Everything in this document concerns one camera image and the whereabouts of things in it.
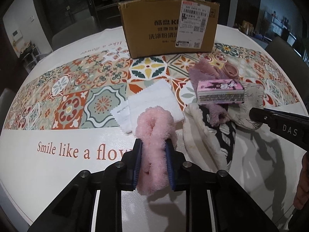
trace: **tissue box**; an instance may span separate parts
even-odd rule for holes
[[[197,101],[199,104],[240,104],[244,102],[244,93],[243,86],[232,79],[199,81]]]

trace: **person's hand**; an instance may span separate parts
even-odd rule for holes
[[[302,170],[300,171],[296,195],[293,205],[297,209],[302,209],[309,199],[309,175],[308,175],[308,158],[307,153],[302,158]]]

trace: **gray chair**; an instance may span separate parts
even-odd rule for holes
[[[309,97],[309,67],[295,50],[281,37],[276,37],[265,48],[294,84],[304,103]]]
[[[16,96],[12,90],[5,88],[0,96],[0,134],[10,106]]]
[[[92,16],[88,17],[70,25],[54,35],[52,38],[52,49],[55,51],[62,46],[98,32],[100,32],[100,27],[95,18]]]

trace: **beige cloth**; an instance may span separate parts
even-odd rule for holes
[[[254,122],[249,117],[252,107],[263,109],[264,87],[262,84],[241,82],[245,89],[244,103],[231,104],[228,108],[228,116],[236,125],[249,130],[257,130],[261,123]]]

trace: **white wall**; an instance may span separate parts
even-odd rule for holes
[[[33,0],[14,0],[3,16],[3,23],[11,44],[13,43],[12,33],[19,29],[23,35],[21,42],[32,41],[41,53],[52,51],[39,22]]]
[[[302,36],[302,16],[292,0],[261,0],[258,30],[260,28],[259,20],[263,18],[265,10],[270,14],[275,11],[280,21],[286,17],[289,20],[292,32],[300,37]]]

